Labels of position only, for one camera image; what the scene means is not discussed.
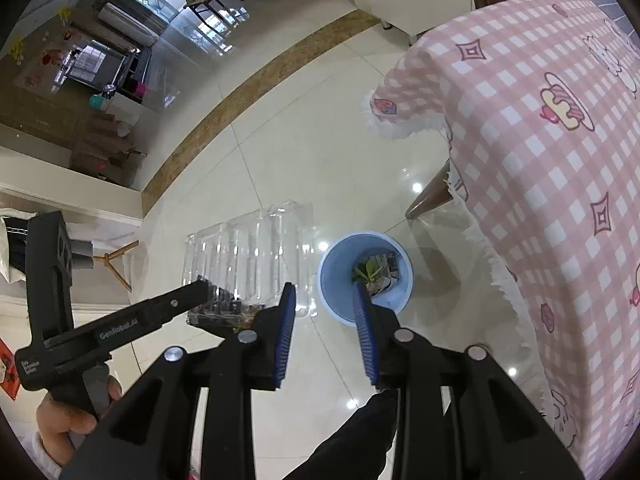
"plastic packaging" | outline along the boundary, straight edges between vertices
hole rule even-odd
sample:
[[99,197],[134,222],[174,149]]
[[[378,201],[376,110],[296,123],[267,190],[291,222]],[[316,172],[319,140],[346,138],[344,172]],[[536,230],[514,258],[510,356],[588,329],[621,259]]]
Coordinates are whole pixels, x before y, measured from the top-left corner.
[[209,303],[189,312],[188,322],[219,335],[247,328],[259,310],[278,304],[286,282],[296,286],[296,316],[308,316],[316,307],[313,247],[313,208],[295,202],[190,235],[182,282],[203,277],[214,291]]

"human hand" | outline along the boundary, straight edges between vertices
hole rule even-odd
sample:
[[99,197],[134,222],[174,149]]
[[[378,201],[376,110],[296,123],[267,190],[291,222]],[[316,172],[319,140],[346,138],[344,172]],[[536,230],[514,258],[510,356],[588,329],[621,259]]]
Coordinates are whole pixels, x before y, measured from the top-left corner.
[[[122,387],[115,377],[109,377],[108,387],[111,403],[122,398]],[[98,424],[93,415],[68,404],[57,402],[53,400],[51,394],[45,395],[38,406],[36,422],[44,451],[60,467],[66,465],[75,452],[67,433],[73,431],[89,434]]]

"table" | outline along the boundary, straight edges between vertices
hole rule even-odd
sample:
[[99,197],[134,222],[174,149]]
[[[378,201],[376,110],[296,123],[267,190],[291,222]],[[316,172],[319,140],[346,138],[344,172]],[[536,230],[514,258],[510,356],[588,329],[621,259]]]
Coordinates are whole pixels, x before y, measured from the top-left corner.
[[588,480],[640,422],[638,88],[640,48],[594,1],[510,0],[427,33],[370,99],[386,136],[442,127]]

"sleeve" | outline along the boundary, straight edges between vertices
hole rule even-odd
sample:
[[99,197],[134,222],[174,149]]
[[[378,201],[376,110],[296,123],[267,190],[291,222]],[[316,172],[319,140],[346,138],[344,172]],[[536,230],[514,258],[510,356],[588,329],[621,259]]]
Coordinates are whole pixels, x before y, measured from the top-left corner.
[[40,440],[40,434],[37,431],[32,435],[25,437],[21,444],[27,454],[31,457],[31,460],[34,461],[35,465],[38,466],[47,479],[58,480],[62,469],[56,462],[54,462],[47,452],[44,451],[42,441]]

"brown marble border strip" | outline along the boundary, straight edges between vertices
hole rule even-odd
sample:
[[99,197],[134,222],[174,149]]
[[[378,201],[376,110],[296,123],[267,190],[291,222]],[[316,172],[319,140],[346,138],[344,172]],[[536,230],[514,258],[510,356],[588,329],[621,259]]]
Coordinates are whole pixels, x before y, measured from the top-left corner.
[[200,121],[164,162],[142,192],[146,215],[191,161],[249,106],[277,84],[334,46],[378,23],[378,19],[354,10],[316,30],[272,59],[225,97]]

